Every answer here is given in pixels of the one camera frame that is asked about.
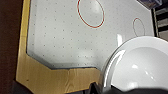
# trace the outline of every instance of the air hockey table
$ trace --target air hockey table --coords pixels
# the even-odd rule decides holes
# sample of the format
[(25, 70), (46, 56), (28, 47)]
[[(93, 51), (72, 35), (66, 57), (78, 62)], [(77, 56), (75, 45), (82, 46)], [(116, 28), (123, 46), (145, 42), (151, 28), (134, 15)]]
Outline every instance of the air hockey table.
[(124, 42), (154, 36), (136, 0), (31, 0), (27, 54), (50, 69), (101, 70)]

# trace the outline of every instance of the dark floor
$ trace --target dark floor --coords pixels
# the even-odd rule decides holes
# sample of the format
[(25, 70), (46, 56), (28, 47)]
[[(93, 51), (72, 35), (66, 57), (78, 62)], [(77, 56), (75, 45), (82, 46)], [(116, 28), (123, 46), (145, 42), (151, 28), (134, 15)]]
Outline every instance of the dark floor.
[(16, 75), (23, 0), (0, 1), (0, 94), (9, 94)]

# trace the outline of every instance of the white plate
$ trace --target white plate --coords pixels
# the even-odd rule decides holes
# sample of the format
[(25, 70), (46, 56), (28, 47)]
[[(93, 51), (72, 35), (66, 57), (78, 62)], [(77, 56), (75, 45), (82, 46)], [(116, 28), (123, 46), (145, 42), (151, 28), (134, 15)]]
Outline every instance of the white plate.
[(104, 87), (168, 90), (168, 42), (143, 36), (131, 39), (112, 55), (104, 73)]

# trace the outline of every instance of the red circle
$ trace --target red circle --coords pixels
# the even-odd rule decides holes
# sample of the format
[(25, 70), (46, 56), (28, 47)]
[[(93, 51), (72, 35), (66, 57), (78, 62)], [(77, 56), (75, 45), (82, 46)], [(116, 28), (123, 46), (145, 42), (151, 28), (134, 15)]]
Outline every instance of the red circle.
[(79, 14), (80, 18), (82, 19), (82, 21), (83, 21), (86, 25), (88, 25), (89, 27), (92, 27), (92, 28), (98, 28), (98, 27), (102, 26), (102, 24), (104, 23), (104, 10), (103, 10), (103, 7), (101, 6), (101, 4), (98, 2), (99, 5), (100, 5), (100, 7), (101, 7), (101, 9), (102, 9), (102, 11), (103, 11), (103, 21), (102, 21), (101, 24), (98, 25), (98, 26), (92, 26), (92, 25), (89, 25), (89, 24), (82, 18), (81, 14), (80, 14), (80, 11), (79, 11), (79, 3), (80, 3), (80, 0), (78, 1), (77, 9), (78, 9), (78, 14)]

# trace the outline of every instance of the wooden frame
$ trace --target wooden frame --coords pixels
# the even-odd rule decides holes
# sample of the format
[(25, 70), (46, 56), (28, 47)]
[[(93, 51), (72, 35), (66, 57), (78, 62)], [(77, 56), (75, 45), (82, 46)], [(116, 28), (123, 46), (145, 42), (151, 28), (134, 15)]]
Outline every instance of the wooden frame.
[(50, 70), (26, 54), (30, 0), (24, 0), (16, 80), (34, 94), (63, 94), (88, 89), (98, 82), (95, 68)]

